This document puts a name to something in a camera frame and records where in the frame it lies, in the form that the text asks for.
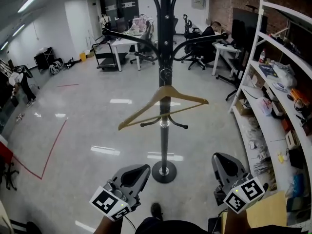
white shelf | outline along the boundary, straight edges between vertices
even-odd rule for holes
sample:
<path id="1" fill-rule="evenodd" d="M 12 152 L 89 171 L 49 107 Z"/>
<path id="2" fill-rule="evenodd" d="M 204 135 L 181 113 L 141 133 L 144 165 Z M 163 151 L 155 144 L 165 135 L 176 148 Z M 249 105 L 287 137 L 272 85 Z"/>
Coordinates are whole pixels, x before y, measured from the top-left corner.
<path id="1" fill-rule="evenodd" d="M 262 3 L 262 5 L 276 9 L 276 10 L 279 10 L 279 11 L 282 11 L 282 12 L 286 13 L 288 16 L 294 16 L 295 18 L 299 18 L 300 20 L 306 21 L 307 23 L 312 25 L 312 18 L 309 18 L 308 16 L 306 16 L 306 15 L 304 15 L 298 11 L 292 10 L 290 8 L 287 8 L 287 7 L 284 7 L 284 6 L 275 4 L 275 3 L 267 2 L 267 1 L 264 1 Z"/>
<path id="2" fill-rule="evenodd" d="M 239 130 L 240 130 L 240 133 L 242 135 L 242 139 L 243 139 L 243 142 L 245 145 L 247 159 L 248 159 L 249 168 L 250 168 L 250 173 L 252 174 L 252 176 L 255 177 L 254 165 L 256 163 L 259 163 L 260 159 L 257 157 L 257 155 L 259 154 L 258 150 L 252 150 L 249 148 L 249 140 L 245 134 L 246 130 L 244 129 L 244 126 L 249 125 L 248 124 L 248 118 L 249 117 L 240 115 L 235 106 L 233 107 L 233 112 L 234 112 Z M 265 183 L 269 182 L 269 175 L 267 173 L 263 173 L 263 174 L 258 176 L 258 179 L 260 180 L 261 184 L 264 185 Z"/>
<path id="3" fill-rule="evenodd" d="M 253 113 L 258 120 L 267 143 L 275 173 L 277 189 L 286 192 L 290 183 L 293 181 L 296 169 L 291 166 L 289 160 L 284 161 L 284 163 L 280 163 L 278 160 L 277 154 L 281 152 L 282 155 L 285 155 L 287 149 L 287 143 L 285 141 L 286 133 L 281 124 L 281 120 L 275 119 L 271 115 L 265 116 L 257 105 L 256 99 L 253 97 L 262 97 L 263 92 L 261 89 L 242 86 L 242 91 L 252 107 Z"/>
<path id="4" fill-rule="evenodd" d="M 262 37 L 264 40 L 268 41 L 270 44 L 274 45 L 284 54 L 286 54 L 290 59 L 292 59 L 306 74 L 312 79 L 312 67 L 304 61 L 302 58 L 297 56 L 296 54 L 292 53 L 290 50 L 285 48 L 282 44 L 275 41 L 273 38 L 269 37 L 266 34 L 258 32 L 258 35 Z"/>
<path id="5" fill-rule="evenodd" d="M 279 102 L 282 104 L 283 108 L 285 109 L 290 121 L 292 122 L 292 125 L 298 135 L 298 138 L 301 143 L 301 147 L 303 149 L 303 153 L 306 158 L 306 162 L 308 165 L 309 169 L 309 174 L 310 174 L 310 169 L 312 168 L 312 135 L 306 136 L 303 128 L 301 127 L 301 122 L 300 120 L 296 117 L 296 115 L 302 116 L 298 111 L 295 110 L 294 108 L 294 101 L 291 101 L 287 98 L 287 94 L 279 91 L 274 88 L 272 83 L 274 82 L 273 80 L 267 79 L 264 75 L 264 73 L 261 71 L 259 68 L 259 62 L 257 61 L 251 61 L 251 65 L 254 67 L 254 69 L 261 75 L 261 77 L 265 80 L 265 82 L 269 85 L 273 93 L 276 95 L 278 98 Z"/>

floor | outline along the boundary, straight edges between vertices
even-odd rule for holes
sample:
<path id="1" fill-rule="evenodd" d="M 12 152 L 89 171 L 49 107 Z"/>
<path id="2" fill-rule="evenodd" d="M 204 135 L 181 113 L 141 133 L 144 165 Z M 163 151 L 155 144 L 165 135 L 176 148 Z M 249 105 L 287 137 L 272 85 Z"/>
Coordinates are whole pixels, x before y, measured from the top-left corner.
<path id="1" fill-rule="evenodd" d="M 168 152 L 175 159 L 177 177 L 160 184 L 150 176 L 139 195 L 142 205 L 128 215 L 136 227 L 150 216 L 151 204 L 159 202 L 165 220 L 185 220 L 207 229 L 208 218 L 225 207 L 218 207 L 213 195 L 218 183 L 212 154 L 231 154 L 247 168 L 236 121 L 227 113 L 230 102 L 225 97 L 233 86 L 212 77 L 212 68 L 202 71 L 194 66 L 189 71 L 188 65 L 174 63 L 173 86 L 181 93 L 206 98 L 209 105 L 173 115 L 175 121 L 189 125 L 188 130 L 170 125 Z M 157 64 L 143 62 L 138 71 L 136 64 L 127 62 L 122 72 L 109 73 L 96 66 L 96 59 L 90 58 L 49 79 L 8 139 L 9 148 L 28 170 L 14 160 L 20 170 L 15 179 L 18 190 L 8 191 L 2 184 L 0 198 L 11 219 L 33 221 L 44 234 L 91 233 L 102 218 L 89 204 L 97 187 L 121 167 L 153 166 L 160 158 L 158 124 L 117 129 L 158 88 Z M 228 76 L 221 60 L 219 66 L 217 73 Z M 173 109 L 190 105 L 172 101 Z M 154 106 L 142 118 L 158 113 L 159 107 Z M 91 151 L 92 146 L 117 152 L 99 153 Z M 134 233 L 127 221 L 122 233 Z"/>

white shirt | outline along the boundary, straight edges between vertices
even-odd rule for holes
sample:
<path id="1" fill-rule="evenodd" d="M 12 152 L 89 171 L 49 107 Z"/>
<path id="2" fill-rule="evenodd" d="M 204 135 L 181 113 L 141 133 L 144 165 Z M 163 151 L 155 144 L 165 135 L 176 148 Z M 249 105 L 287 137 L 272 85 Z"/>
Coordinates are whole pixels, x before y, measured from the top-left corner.
<path id="1" fill-rule="evenodd" d="M 24 76 L 23 73 L 19 74 L 19 73 L 13 72 L 9 78 L 10 85 L 15 86 L 15 83 L 21 83 L 23 76 Z"/>
<path id="2" fill-rule="evenodd" d="M 109 17 L 109 16 L 103 16 L 103 17 L 99 20 L 99 22 L 101 23 L 102 29 L 105 29 L 105 24 L 106 24 L 107 22 L 110 22 L 110 21 L 111 21 L 111 17 Z"/>

person's shoe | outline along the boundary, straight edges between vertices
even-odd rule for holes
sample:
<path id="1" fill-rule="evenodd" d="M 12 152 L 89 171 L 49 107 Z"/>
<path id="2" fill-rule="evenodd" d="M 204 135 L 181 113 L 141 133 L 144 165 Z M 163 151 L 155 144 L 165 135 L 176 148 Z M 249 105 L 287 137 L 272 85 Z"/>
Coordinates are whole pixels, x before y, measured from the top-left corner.
<path id="1" fill-rule="evenodd" d="M 153 217 L 158 218 L 160 221 L 162 221 L 162 213 L 161 213 L 161 207 L 160 204 L 154 203 L 151 206 L 151 214 Z"/>

coat rack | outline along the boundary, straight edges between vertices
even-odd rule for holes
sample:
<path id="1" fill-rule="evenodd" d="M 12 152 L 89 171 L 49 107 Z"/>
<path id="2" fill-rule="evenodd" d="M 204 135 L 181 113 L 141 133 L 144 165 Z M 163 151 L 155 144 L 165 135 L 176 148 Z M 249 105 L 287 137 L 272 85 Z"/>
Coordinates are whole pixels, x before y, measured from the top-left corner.
<path id="1" fill-rule="evenodd" d="M 132 41 L 136 41 L 150 47 L 156 54 L 156 58 L 148 58 L 141 53 L 135 52 L 136 56 L 140 56 L 142 59 L 158 60 L 159 63 L 159 87 L 172 85 L 172 64 L 174 60 L 182 61 L 189 55 L 176 59 L 176 53 L 185 45 L 192 43 L 199 43 L 204 41 L 213 41 L 217 39 L 227 39 L 228 35 L 223 33 L 218 36 L 199 37 L 195 39 L 187 40 L 181 43 L 173 50 L 173 36 L 174 36 L 174 9 L 176 0 L 153 0 L 157 10 L 157 29 L 158 29 L 158 49 L 151 43 L 138 39 L 132 36 L 124 35 L 118 32 L 110 31 L 108 29 L 103 30 L 104 35 L 115 36 Z M 160 183 L 169 183 L 176 177 L 175 165 L 167 160 L 168 153 L 168 136 L 169 136 L 169 121 L 176 126 L 188 129 L 187 125 L 176 123 L 170 115 L 170 102 L 171 97 L 164 97 L 160 100 L 160 114 L 154 121 L 141 123 L 141 127 L 153 125 L 160 121 L 160 137 L 161 137 L 161 161 L 157 162 L 152 168 L 153 178 Z"/>

